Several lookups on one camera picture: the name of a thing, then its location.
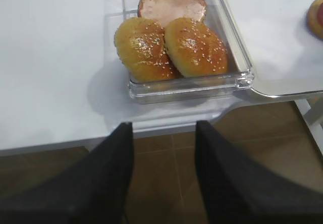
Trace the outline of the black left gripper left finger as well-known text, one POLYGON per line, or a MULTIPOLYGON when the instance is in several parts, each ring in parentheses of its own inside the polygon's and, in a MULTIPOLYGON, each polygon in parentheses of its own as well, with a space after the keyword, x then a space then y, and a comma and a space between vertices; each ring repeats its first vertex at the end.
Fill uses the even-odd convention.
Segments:
POLYGON ((56 177, 1 200, 1 223, 122 223, 133 173, 133 128, 121 123, 56 177))

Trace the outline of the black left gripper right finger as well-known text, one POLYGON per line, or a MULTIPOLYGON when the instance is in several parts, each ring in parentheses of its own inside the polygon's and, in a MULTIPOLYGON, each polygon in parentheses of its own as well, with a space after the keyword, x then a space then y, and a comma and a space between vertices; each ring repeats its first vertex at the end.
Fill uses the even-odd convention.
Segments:
POLYGON ((261 166, 208 121, 196 123, 195 168, 209 223, 322 223, 322 193, 261 166))

